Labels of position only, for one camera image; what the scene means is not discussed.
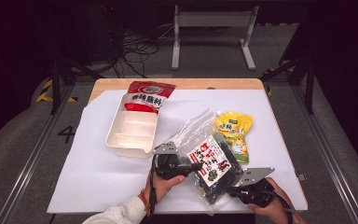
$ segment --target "seaweed package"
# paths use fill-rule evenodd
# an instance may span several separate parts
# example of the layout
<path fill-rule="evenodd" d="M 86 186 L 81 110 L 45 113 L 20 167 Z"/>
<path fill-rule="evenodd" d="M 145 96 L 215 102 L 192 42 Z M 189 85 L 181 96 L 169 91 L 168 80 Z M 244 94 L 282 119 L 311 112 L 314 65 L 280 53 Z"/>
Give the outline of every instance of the seaweed package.
<path fill-rule="evenodd" d="M 242 177 L 243 170 L 221 133 L 208 136 L 187 156 L 193 163 L 204 162 L 196 177 L 200 193 L 209 204 L 215 204 Z"/>
<path fill-rule="evenodd" d="M 215 127 L 216 115 L 212 109 L 188 120 L 166 142 L 174 142 L 182 164 L 203 162 L 202 169 L 195 172 L 199 196 L 209 210 L 224 206 L 229 197 L 226 188 L 237 183 L 243 174 L 240 164 L 231 153 L 224 135 Z"/>

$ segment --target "human hand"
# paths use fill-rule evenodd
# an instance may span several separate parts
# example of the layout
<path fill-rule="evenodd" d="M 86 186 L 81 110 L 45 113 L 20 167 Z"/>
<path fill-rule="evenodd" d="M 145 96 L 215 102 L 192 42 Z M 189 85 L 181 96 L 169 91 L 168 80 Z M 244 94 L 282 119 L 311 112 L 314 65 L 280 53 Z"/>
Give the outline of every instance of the human hand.
<path fill-rule="evenodd" d="M 270 177 L 266 177 L 267 181 L 272 185 L 272 187 L 275 189 L 275 192 L 278 193 L 281 197 L 284 198 L 284 200 L 291 206 L 292 202 L 289 199 L 289 196 L 287 196 L 286 192 L 284 192 L 283 189 L 281 189 L 278 184 Z M 248 204 L 249 209 L 254 211 L 256 214 L 261 216 L 268 217 L 271 221 L 281 224 L 287 224 L 288 223 L 288 216 L 286 214 L 285 208 L 283 207 L 283 204 L 281 201 L 274 197 L 272 202 L 265 208 L 260 207 L 256 204 L 249 203 Z"/>
<path fill-rule="evenodd" d="M 161 200 L 167 195 L 167 193 L 174 186 L 183 183 L 185 181 L 185 177 L 183 175 L 177 175 L 169 180 L 165 180 L 159 177 L 156 172 L 153 172 L 153 187 L 156 190 L 157 203 L 161 202 Z M 145 197 L 147 202 L 149 203 L 149 195 L 150 195 L 150 172 L 147 176 L 146 186 L 145 186 Z"/>

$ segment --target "table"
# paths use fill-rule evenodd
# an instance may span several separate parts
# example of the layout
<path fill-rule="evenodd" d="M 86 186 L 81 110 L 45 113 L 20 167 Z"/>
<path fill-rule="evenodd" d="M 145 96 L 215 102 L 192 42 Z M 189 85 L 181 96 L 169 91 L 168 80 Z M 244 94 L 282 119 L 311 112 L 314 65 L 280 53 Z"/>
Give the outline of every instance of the table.
<path fill-rule="evenodd" d="M 48 213 L 102 212 L 106 206 L 122 203 L 132 194 L 137 194 L 144 186 L 151 158 L 119 158 L 104 142 L 118 100 L 134 80 L 177 85 L 177 89 L 160 110 L 154 145 L 159 145 L 184 121 L 196 117 L 203 110 L 202 106 L 188 109 L 188 106 L 194 103 L 199 105 L 198 99 L 202 99 L 202 102 L 211 106 L 213 110 L 217 107 L 228 110 L 239 109 L 239 112 L 253 115 L 255 123 L 247 134 L 251 158 L 248 167 L 275 167 L 276 171 L 270 176 L 286 190 L 295 208 L 308 209 L 260 80 L 256 78 L 106 78 L 99 79 L 95 83 L 89 105 L 83 111 L 74 143 L 62 168 Z M 228 94 L 237 95 L 235 98 L 228 97 L 226 100 L 221 100 Z M 236 102 L 239 96 L 247 105 L 246 108 L 232 104 L 232 99 Z M 172 189 L 172 192 L 157 206 L 156 214 L 204 214 L 205 204 L 198 198 L 192 181 L 189 177 L 185 183 Z M 229 199 L 229 202 L 215 213 L 252 213 L 239 199 Z"/>

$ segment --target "food package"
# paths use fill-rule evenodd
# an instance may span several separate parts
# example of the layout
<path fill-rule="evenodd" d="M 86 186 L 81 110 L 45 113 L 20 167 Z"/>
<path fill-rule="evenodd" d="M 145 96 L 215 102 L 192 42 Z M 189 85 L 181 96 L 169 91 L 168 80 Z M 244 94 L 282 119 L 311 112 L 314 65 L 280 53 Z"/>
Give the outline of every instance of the food package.
<path fill-rule="evenodd" d="M 165 100 L 167 100 L 176 86 L 154 81 L 134 81 L 125 94 L 127 110 L 154 112 L 158 114 Z"/>
<path fill-rule="evenodd" d="M 225 137 L 229 150 L 237 161 L 248 164 L 249 152 L 245 135 L 252 127 L 254 119 L 251 116 L 237 112 L 217 112 L 215 125 Z"/>
<path fill-rule="evenodd" d="M 188 120 L 166 142 L 174 142 L 182 164 L 204 162 L 195 172 L 199 196 L 206 202 L 209 212 L 218 210 L 229 201 L 225 189 L 237 183 L 243 174 L 240 164 L 228 148 L 224 136 L 214 126 L 212 109 Z"/>

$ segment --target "yellow snack bag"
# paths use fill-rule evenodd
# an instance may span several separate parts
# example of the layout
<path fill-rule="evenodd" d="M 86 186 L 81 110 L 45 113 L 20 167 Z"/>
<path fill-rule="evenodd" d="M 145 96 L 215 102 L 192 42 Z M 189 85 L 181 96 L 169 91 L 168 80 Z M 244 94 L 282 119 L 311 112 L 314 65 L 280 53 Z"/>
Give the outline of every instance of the yellow snack bag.
<path fill-rule="evenodd" d="M 245 135 L 253 124 L 253 117 L 237 112 L 217 112 L 215 120 L 219 132 L 225 136 L 229 149 L 237 161 L 248 164 L 249 152 L 246 146 Z"/>

